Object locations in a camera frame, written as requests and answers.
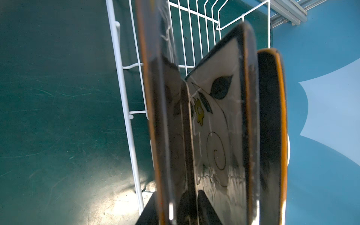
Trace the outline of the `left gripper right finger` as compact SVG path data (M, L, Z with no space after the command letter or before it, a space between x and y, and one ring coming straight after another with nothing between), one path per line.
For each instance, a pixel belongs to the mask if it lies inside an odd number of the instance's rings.
M222 225L213 206L203 190L198 191L198 217L200 225Z

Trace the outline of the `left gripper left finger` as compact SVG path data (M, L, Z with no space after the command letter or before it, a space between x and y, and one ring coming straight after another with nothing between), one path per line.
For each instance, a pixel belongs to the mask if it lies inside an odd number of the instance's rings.
M135 225L159 225L156 201L157 193L154 192Z

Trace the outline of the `black square floral plate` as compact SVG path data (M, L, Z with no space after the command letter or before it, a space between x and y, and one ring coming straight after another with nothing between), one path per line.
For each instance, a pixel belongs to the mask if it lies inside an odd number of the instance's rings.
M161 225L196 225L184 119L187 101L168 1L136 1L143 78Z
M286 223L288 127L285 72L279 51L258 51L260 104L260 224Z
M187 75L196 194L222 225L260 223L258 58L248 22L231 29Z

